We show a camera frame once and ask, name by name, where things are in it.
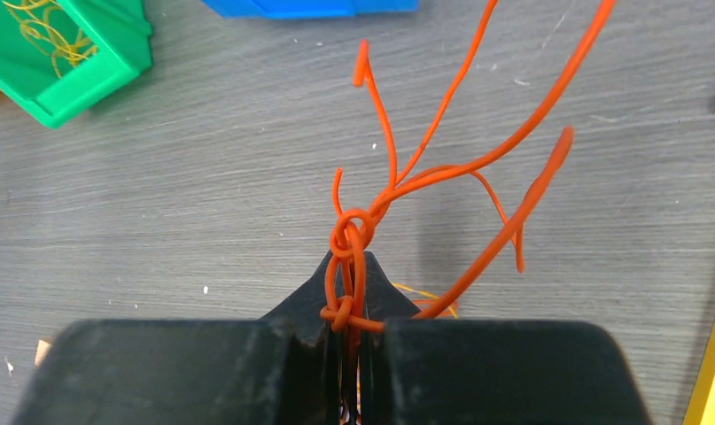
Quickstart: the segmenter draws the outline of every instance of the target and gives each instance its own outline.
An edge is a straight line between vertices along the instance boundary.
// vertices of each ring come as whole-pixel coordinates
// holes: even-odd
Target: loop
[[[36,31],[34,28],[25,27],[23,28],[23,31],[25,31],[27,35],[31,35],[37,40],[41,40],[43,38],[42,33]]]
[[[357,228],[352,220],[358,219],[362,225]],[[376,221],[365,210],[353,209],[341,213],[337,220],[336,226],[331,231],[330,248],[331,252],[340,259],[351,259],[354,257],[352,251],[353,246],[350,242],[351,236],[357,235],[362,241],[362,248],[367,248],[373,235],[376,233]]]
[[[352,297],[348,295],[344,295],[338,299],[336,317],[333,323],[331,323],[331,329],[333,329],[334,332],[339,332],[346,325],[346,321],[349,320],[349,314],[352,312],[352,301]]]

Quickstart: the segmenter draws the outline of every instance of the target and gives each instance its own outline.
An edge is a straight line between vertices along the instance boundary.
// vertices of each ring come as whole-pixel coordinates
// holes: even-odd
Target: green plastic container
[[[90,108],[152,64],[152,28],[145,20],[142,0],[58,3],[64,13],[58,12],[56,19],[52,13],[50,24],[65,37],[80,28],[98,48],[77,67],[60,67],[62,78],[54,72],[51,57],[24,38],[18,21],[0,0],[0,90],[48,128],[57,128]]]

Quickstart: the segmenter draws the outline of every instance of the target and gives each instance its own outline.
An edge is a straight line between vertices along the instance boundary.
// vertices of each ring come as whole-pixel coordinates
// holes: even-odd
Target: yellow string
[[[51,58],[54,73],[62,78],[58,59],[63,58],[71,67],[77,67],[82,61],[97,53],[97,46],[78,28],[73,42],[69,42],[56,28],[50,25],[53,12],[63,12],[57,0],[21,0],[21,4],[11,4],[3,0],[8,12],[18,21],[23,38],[33,44],[44,56]],[[41,18],[35,12],[39,10]],[[44,33],[35,27],[42,28]],[[48,43],[53,49],[47,51],[38,41]]]
[[[431,298],[431,299],[439,298],[437,295],[432,294],[426,290],[415,290],[414,288],[410,288],[407,285],[402,285],[401,283],[392,283],[392,285],[394,286],[394,288],[397,288],[399,290],[405,290],[406,292],[412,292],[412,293],[421,295],[426,298]],[[453,305],[449,305],[446,310],[448,310],[448,312],[451,313],[452,316],[454,316],[454,319],[459,318],[459,313],[456,311],[456,308]]]

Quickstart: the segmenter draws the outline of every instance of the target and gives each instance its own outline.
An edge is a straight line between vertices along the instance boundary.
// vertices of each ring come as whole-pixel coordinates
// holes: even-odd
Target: blue plastic object
[[[416,12],[419,0],[203,0],[225,18],[344,18],[362,13]]]

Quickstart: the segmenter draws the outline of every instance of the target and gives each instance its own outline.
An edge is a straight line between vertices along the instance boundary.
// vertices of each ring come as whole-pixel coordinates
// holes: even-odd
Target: orange thread
[[[385,108],[383,107],[383,103],[380,100],[380,95],[378,94],[375,79],[370,68],[369,44],[367,41],[362,41],[361,43],[360,51],[354,67],[353,85],[361,87],[365,82],[368,83],[369,93],[373,99],[373,103],[375,104],[377,115],[385,134],[389,165],[388,184],[367,211],[352,209],[344,212],[338,196],[338,188],[341,183],[341,176],[343,172],[341,168],[339,168],[336,172],[332,196],[334,209],[336,210],[338,218],[336,226],[330,235],[330,248],[334,255],[329,262],[324,280],[327,305],[321,310],[321,317],[324,320],[331,322],[331,328],[334,331],[343,330],[347,325],[354,329],[366,330],[370,332],[383,331],[384,325],[382,322],[371,321],[362,317],[366,284],[364,250],[370,244],[370,241],[375,234],[377,225],[388,212],[388,208],[392,201],[395,201],[408,193],[424,189],[438,182],[454,179],[465,174],[473,175],[485,186],[504,224],[498,235],[496,235],[493,241],[483,250],[483,252],[467,269],[462,277],[459,278],[459,280],[445,294],[434,300],[426,309],[422,310],[415,317],[431,318],[444,312],[457,298],[463,294],[464,291],[467,290],[467,288],[471,286],[472,283],[475,282],[485,268],[493,261],[495,256],[501,251],[507,241],[511,241],[515,247],[517,269],[520,272],[524,271],[524,222],[536,204],[540,201],[542,195],[547,190],[550,181],[552,181],[556,172],[568,156],[571,144],[573,143],[573,128],[566,127],[563,129],[563,132],[558,139],[555,148],[550,154],[544,169],[527,190],[522,204],[516,212],[510,216],[510,218],[506,217],[497,196],[494,194],[493,188],[487,180],[485,180],[482,174],[478,172],[478,170],[484,166],[490,165],[514,149],[542,122],[566,90],[575,73],[579,70],[581,63],[584,61],[587,53],[595,43],[597,36],[600,34],[600,31],[608,20],[616,2],[615,0],[602,1],[597,9],[592,23],[584,33],[579,45],[571,54],[571,57],[563,68],[563,72],[554,83],[552,89],[546,94],[545,98],[542,100],[537,109],[535,109],[532,115],[516,132],[514,132],[511,137],[509,137],[508,140],[486,155],[467,164],[436,166],[403,182],[422,156],[425,148],[432,138],[432,135],[442,120],[443,114],[451,101],[451,98],[469,70],[474,56],[477,53],[478,46],[482,42],[487,23],[489,22],[493,14],[493,9],[497,3],[497,0],[491,0],[488,2],[482,18],[479,21],[477,33],[475,34],[474,40],[470,46],[469,52],[467,53],[466,59],[463,62],[461,70],[456,75],[456,78],[444,96],[440,108],[435,115],[435,119],[431,123],[424,139],[420,143],[415,154],[412,156],[412,159],[409,161],[407,167],[401,171],[401,173],[398,171],[398,159],[396,147],[393,142],[391,126],[389,124]],[[359,227],[353,223],[353,220],[355,219],[361,222]],[[344,296],[341,298],[337,298],[336,295],[336,274],[338,267],[341,267],[341,270],[345,271],[342,273],[344,281]]]

